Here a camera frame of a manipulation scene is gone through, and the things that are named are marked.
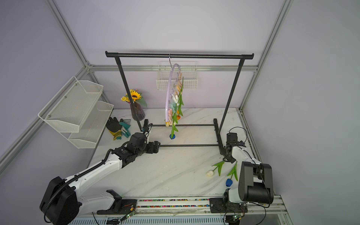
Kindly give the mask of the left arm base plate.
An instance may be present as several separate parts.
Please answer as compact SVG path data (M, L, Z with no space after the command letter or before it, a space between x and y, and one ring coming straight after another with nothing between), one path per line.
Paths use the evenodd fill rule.
M98 215L128 215L135 211L137 199L123 199L112 189L108 189L106 193L110 195L113 203L107 209L98 210Z

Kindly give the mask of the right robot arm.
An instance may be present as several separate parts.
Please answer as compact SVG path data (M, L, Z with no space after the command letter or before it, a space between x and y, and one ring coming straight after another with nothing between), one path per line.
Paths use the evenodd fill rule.
M272 204L274 199L272 167L252 156L236 133L226 135L225 162L233 164L226 181L226 203Z

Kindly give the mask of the purple clip hanger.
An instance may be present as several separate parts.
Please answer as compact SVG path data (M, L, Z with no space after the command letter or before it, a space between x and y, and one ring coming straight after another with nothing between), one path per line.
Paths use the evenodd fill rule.
M171 64L166 90L165 122L166 127L172 126L177 119L177 107L180 106L180 95L183 88L182 69L178 63Z

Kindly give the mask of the black clothes rack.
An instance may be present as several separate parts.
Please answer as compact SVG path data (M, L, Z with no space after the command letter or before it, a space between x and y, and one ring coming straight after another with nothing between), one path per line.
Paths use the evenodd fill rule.
M118 52L108 52L106 51L106 56L108 58L115 58L115 61L117 63L119 72L121 74L121 78L123 80L126 92L127 92L127 98L128 98L128 102L130 103L130 108L132 110L135 109L134 107L134 101L132 98L132 93L128 87L128 83L125 77L125 73L122 67L122 63L121 63L121 57L125 57L125 58L168 58L169 62L171 64L171 58L174 59L240 59L239 65L238 65L238 69L236 72L236 76L232 85L232 89L226 104L226 108L225 108L225 112L222 118L222 122L220 124L220 130L218 131L218 133L221 131L221 128L223 126L227 111L229 109L232 97L233 97L233 93L236 87L236 84L238 82L242 67L244 65L245 60L252 60L254 58L254 53L253 54L241 54L241 55L229 55L229 54L165 54L165 53L118 53ZM170 77L169 77L169 81L168 81L168 88L167 88L167 93L170 93L170 81L173 75L173 69L175 66L178 66L178 68L180 68L180 66L178 64L174 64L172 66L171 69L171 73L170 73ZM181 97L181 92L182 89L180 91L180 89L177 91L178 94L175 96L173 96L173 100L175 101L175 103L177 104L177 108L174 109L172 112L175 113L174 114L174 118L173 118L173 124L172 124L172 128L176 128L175 127L175 119L177 119L177 110L179 110L179 113L181 113L181 106L183 106L183 101L182 101L182 97Z

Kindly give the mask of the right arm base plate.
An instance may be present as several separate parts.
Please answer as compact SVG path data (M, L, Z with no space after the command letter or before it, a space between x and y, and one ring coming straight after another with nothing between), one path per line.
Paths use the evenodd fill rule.
M227 202L222 198L210 198L209 199L211 213L247 213L248 208L243 203Z

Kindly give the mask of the blue tulip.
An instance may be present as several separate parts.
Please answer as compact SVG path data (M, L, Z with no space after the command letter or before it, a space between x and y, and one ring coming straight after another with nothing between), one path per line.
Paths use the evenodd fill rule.
M168 111L168 123L172 128L170 139L173 140L175 138L175 132L178 132L178 129L176 128L178 123L178 114L173 109L169 109Z
M233 184L233 179L239 180L237 172L237 163L234 164L230 172L227 174L226 187L230 188Z

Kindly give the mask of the white tulip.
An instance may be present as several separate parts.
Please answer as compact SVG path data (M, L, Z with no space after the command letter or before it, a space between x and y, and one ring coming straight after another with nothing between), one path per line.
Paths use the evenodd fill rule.
M178 110L180 111L180 115L179 116L183 116L182 113L182 106L184 105L183 101L182 101L182 92L183 92L183 78L181 80L178 81L177 83L177 91L178 91Z
M206 176L207 177L212 177L214 175L218 175L218 176L221 176L221 172L222 172L222 167L224 165L225 161L220 161L218 163L215 163L213 164L212 166L214 167L212 170L209 170L207 173L206 173Z

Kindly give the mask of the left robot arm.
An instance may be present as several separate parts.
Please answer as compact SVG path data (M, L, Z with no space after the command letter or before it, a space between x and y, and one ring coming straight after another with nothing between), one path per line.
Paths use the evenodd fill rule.
M127 205L112 189L93 198L84 197L84 193L111 173L134 162L137 157L158 153L159 147L160 142L149 142L144 133L135 133L121 147L109 149L96 165L65 179L59 176L53 178L39 206L44 221L53 225L68 225L77 216L93 212L101 215L129 213L136 203Z

